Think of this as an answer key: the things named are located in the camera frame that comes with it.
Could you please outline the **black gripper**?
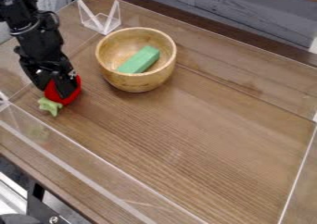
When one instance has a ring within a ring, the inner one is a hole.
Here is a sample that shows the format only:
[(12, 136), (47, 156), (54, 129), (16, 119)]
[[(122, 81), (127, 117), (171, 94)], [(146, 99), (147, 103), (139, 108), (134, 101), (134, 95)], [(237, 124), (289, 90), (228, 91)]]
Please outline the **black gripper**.
[(78, 87), (71, 61), (62, 51), (64, 44), (56, 14), (36, 14), (31, 22), (12, 30), (19, 45), (15, 53), (27, 77), (43, 91), (54, 80), (59, 97), (66, 99)]

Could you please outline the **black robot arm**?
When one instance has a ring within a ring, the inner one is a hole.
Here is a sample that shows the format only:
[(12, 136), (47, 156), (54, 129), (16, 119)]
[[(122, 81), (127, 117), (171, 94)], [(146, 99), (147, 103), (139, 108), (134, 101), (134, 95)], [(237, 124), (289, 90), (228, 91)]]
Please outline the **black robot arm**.
[(9, 35), (19, 42), (13, 52), (27, 77), (42, 91), (54, 83), (59, 98), (70, 98), (79, 83), (62, 51), (58, 14), (39, 10), (38, 0), (0, 0), (0, 22), (8, 24)]

